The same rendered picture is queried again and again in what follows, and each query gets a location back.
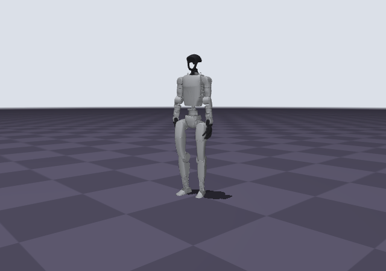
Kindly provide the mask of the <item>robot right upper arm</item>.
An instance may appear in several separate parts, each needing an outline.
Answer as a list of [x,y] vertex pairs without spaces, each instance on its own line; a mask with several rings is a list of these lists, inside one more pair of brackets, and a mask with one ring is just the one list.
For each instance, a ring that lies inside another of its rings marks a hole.
[[175,103],[177,103],[177,104],[183,103],[182,78],[183,77],[179,77],[177,79],[177,96],[175,97]]

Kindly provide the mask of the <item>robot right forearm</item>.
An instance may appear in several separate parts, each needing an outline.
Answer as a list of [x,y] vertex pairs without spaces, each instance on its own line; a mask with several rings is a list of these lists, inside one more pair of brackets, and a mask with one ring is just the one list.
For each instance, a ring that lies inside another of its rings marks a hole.
[[174,121],[174,118],[178,118],[178,121],[179,121],[180,108],[181,108],[181,105],[175,103],[175,100],[174,100],[174,113],[173,113],[174,116],[172,118],[173,121]]

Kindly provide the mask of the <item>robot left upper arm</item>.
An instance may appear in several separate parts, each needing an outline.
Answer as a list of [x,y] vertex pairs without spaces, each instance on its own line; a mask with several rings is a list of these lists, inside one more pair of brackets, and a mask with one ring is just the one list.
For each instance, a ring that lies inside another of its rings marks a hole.
[[204,94],[203,104],[209,104],[209,97],[211,97],[211,84],[212,79],[207,76],[201,76],[201,82],[204,84]]

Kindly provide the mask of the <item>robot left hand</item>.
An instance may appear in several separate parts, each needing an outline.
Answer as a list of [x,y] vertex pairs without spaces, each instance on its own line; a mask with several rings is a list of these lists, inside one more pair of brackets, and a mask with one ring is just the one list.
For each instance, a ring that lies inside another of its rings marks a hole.
[[203,135],[202,136],[204,136],[205,134],[206,134],[206,136],[204,137],[204,139],[208,139],[208,138],[210,138],[211,137],[211,134],[212,134],[212,124],[209,124],[210,123],[210,121],[209,120],[206,120],[206,125],[207,125],[207,127],[206,127],[206,131],[203,133]]

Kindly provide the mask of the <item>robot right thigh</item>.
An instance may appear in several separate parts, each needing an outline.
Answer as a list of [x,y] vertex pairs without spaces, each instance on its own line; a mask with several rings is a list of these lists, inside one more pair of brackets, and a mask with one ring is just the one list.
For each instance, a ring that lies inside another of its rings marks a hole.
[[179,157],[182,157],[183,162],[188,162],[190,159],[190,154],[186,152],[186,133],[185,130],[188,127],[185,126],[185,119],[179,120],[176,122],[175,126],[175,143],[176,150]]

